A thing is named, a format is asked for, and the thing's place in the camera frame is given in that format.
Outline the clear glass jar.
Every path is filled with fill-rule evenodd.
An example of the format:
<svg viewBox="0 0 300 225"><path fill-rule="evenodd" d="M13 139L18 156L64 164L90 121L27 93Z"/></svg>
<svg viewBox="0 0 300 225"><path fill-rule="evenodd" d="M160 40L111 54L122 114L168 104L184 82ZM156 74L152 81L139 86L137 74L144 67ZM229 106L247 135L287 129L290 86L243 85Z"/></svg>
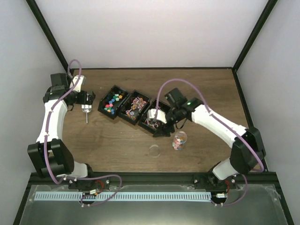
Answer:
<svg viewBox="0 0 300 225"><path fill-rule="evenodd" d="M174 135L172 146L175 150L182 150L187 142L187 134L179 131Z"/></svg>

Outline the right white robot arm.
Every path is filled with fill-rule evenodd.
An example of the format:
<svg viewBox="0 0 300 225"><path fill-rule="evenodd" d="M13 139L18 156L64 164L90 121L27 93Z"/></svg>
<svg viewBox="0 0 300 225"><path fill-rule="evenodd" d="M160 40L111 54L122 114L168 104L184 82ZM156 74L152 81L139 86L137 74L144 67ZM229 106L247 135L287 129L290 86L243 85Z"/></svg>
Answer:
<svg viewBox="0 0 300 225"><path fill-rule="evenodd" d="M211 169L212 174L208 177L208 183L212 188L220 188L224 185L225 179L232 175L248 174L256 165L264 170L262 160L266 153L257 128L235 124L215 113L202 100L196 97L187 100L177 88L165 94L165 98L171 105L169 112L164 112L158 107L147 112L150 120L163 123L164 132L172 133L174 125L179 121L189 120L208 129L231 148L229 158L217 163Z"/></svg>

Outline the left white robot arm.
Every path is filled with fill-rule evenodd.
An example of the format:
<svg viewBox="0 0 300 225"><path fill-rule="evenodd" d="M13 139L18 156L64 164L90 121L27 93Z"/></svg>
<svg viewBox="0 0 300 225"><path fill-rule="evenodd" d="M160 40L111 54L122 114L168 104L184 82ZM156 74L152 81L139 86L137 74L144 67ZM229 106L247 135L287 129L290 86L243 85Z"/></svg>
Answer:
<svg viewBox="0 0 300 225"><path fill-rule="evenodd" d="M56 73L51 75L52 85L47 89L43 103L45 116L41 132L27 153L40 178L53 174L55 178L79 178L85 189L95 186L96 178L89 173L89 166L78 163L62 140L65 115L75 104L81 106L84 113L92 110L95 99L93 91L84 91L85 77Z"/></svg>

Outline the clear jar lid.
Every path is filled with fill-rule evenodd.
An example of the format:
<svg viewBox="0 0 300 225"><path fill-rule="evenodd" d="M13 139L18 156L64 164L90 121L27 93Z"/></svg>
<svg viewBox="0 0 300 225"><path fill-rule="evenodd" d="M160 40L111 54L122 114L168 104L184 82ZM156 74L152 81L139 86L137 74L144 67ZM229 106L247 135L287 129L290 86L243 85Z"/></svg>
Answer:
<svg viewBox="0 0 300 225"><path fill-rule="evenodd" d="M149 147L149 155L151 157L154 157L154 158L159 157L160 153L161 153L161 151L160 151L160 147L158 145L153 144Z"/></svg>

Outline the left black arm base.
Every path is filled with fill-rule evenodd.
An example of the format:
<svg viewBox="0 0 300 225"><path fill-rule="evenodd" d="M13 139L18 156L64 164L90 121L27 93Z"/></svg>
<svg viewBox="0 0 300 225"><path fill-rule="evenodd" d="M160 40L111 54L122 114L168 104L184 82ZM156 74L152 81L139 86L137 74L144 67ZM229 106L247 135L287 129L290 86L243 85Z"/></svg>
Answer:
<svg viewBox="0 0 300 225"><path fill-rule="evenodd" d="M69 183L69 189L77 189L81 191L90 191L93 189L108 189L110 185L110 178L102 178L96 180L80 180L75 177L67 176L72 183Z"/></svg>

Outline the metal scoop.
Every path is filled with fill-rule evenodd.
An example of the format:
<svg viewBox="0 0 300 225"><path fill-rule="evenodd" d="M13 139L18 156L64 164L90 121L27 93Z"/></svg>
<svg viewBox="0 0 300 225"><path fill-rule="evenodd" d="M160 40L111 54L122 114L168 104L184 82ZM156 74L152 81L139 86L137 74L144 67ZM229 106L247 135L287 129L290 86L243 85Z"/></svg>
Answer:
<svg viewBox="0 0 300 225"><path fill-rule="evenodd" d="M85 113L86 123L88 124L88 113L92 110L92 105L81 105L82 111Z"/></svg>

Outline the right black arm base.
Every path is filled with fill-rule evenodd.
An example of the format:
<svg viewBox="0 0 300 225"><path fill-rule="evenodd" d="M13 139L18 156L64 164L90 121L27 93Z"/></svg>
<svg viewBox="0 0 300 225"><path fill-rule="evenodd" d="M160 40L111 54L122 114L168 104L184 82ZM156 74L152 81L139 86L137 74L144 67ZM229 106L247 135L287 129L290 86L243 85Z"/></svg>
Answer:
<svg viewBox="0 0 300 225"><path fill-rule="evenodd" d="M219 180L211 172L194 173L192 182L195 189L205 189L207 191L226 191L237 187L235 183L232 183L231 177Z"/></svg>

